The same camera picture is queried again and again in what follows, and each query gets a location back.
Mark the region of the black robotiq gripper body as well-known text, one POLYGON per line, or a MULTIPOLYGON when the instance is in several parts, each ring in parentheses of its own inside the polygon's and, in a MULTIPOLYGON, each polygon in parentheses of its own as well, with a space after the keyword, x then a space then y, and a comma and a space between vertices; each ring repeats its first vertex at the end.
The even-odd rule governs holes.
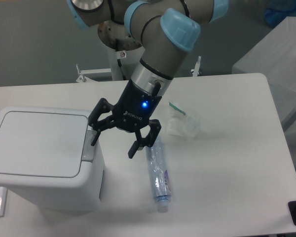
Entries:
POLYGON ((136 128, 141 129, 147 126, 162 98, 157 95, 160 89, 161 84, 156 82, 152 87, 152 94, 149 94, 129 80, 112 111, 115 126, 130 133, 136 128))

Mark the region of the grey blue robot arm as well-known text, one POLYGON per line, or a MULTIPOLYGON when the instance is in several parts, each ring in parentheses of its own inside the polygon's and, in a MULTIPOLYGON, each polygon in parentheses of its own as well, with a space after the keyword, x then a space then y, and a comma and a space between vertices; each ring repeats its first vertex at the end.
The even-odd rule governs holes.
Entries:
POLYGON ((161 124, 151 115, 169 87, 179 67, 200 35, 201 24, 223 17, 226 0, 70 0, 76 22, 89 28, 111 20, 123 25, 129 36, 141 44, 144 53, 115 105, 99 100, 88 122, 95 145, 101 132, 118 128, 134 133, 128 152, 154 145, 161 124))

